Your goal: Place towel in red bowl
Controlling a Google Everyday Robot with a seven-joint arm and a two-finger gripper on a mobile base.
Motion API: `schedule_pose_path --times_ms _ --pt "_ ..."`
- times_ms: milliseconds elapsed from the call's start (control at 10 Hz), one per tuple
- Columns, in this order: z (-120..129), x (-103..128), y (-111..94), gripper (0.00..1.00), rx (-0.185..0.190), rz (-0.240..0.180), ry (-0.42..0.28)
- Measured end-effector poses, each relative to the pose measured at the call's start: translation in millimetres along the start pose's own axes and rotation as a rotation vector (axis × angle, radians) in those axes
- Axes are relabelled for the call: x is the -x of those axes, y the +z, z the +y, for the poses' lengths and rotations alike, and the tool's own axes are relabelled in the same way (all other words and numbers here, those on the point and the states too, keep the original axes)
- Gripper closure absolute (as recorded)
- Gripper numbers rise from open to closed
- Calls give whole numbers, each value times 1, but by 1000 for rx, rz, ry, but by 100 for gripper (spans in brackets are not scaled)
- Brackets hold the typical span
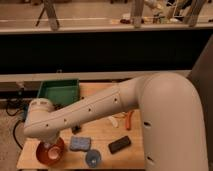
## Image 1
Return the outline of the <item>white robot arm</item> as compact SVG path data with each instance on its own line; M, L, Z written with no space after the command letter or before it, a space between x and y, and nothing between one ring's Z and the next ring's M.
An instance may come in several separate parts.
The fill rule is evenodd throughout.
M47 99L34 99L24 134L53 144L63 129L133 109L142 115L146 171L209 171L199 94L172 72L117 83L60 110Z

